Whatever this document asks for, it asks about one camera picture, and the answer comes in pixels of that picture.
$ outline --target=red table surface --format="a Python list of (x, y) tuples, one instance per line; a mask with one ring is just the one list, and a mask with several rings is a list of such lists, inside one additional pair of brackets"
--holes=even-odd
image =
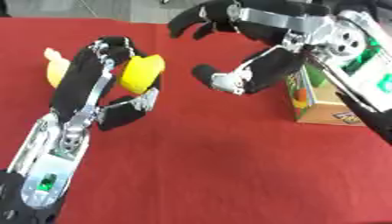
[(0, 167), (48, 111), (46, 47), (71, 59), (101, 35), (127, 35), (167, 63), (153, 112), (110, 132), (93, 128), (60, 224), (392, 221), (392, 150), (370, 130), (295, 123), (283, 83), (236, 97), (190, 75), (203, 62), (228, 71), (260, 43), (170, 39), (162, 24), (108, 19), (11, 18), (0, 27)]

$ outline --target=yellow toy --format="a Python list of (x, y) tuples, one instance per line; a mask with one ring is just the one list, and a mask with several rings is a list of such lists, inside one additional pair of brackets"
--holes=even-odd
[(71, 62), (68, 59), (64, 59), (61, 53), (54, 51), (52, 48), (46, 48), (44, 52), (45, 57), (49, 60), (47, 65), (46, 76), (52, 87), (56, 88)]
[[(56, 88), (64, 77), (70, 61), (61, 57), (61, 54), (52, 48), (46, 48), (45, 57), (49, 60), (47, 66), (47, 79), (52, 87)], [(133, 56), (124, 68), (119, 83), (132, 93), (144, 93), (153, 81), (165, 70), (165, 61), (155, 54), (142, 58)]]

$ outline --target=floor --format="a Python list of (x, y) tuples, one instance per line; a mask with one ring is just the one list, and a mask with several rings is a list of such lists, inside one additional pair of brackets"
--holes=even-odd
[(14, 17), (114, 18), (167, 23), (179, 12), (205, 0), (7, 0)]

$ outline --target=cardboard box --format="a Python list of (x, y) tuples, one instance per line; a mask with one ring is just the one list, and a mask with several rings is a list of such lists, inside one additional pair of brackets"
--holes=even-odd
[(314, 66), (305, 65), (290, 75), (286, 84), (299, 123), (364, 125), (336, 96), (335, 86)]

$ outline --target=robotic hand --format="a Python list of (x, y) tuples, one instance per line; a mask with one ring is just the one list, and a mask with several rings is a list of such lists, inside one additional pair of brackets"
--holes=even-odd
[(343, 102), (392, 144), (392, 42), (375, 22), (376, 2), (342, 1), (334, 16), (312, 3), (214, 0), (184, 11), (168, 27), (177, 38), (191, 25), (203, 23), (195, 39), (214, 31), (239, 32), (272, 45), (230, 73), (209, 65), (193, 69), (209, 88), (236, 95), (267, 88), (308, 60), (325, 72)]
[[(138, 65), (131, 63), (140, 56), (144, 55), (129, 38), (105, 37), (73, 58), (54, 92), (50, 112), (34, 124), (8, 169), (0, 171), (0, 223), (54, 223), (88, 148), (93, 122), (101, 130), (110, 130), (152, 110), (159, 76), (156, 71), (149, 73), (149, 68), (135, 69)], [(150, 77), (125, 71), (117, 79), (121, 83), (144, 81), (141, 89), (145, 91), (100, 106), (99, 100), (115, 83), (112, 70), (128, 60), (126, 70), (146, 72), (143, 75)]]

